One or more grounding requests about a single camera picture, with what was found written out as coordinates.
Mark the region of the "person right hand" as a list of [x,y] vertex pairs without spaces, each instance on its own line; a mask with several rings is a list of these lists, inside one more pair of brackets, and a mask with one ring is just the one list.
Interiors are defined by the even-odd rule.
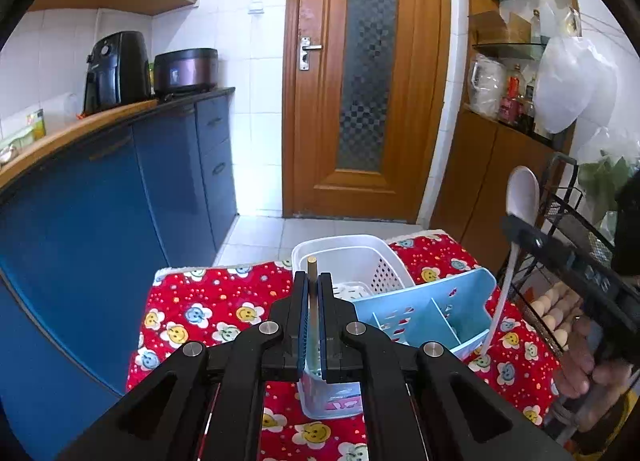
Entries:
[[639,370],[622,359],[596,360],[588,339],[592,322],[584,315],[572,320],[560,369],[553,374],[559,394],[576,400],[589,389],[602,387],[604,393],[579,419],[578,432],[587,435],[617,432],[638,401]]

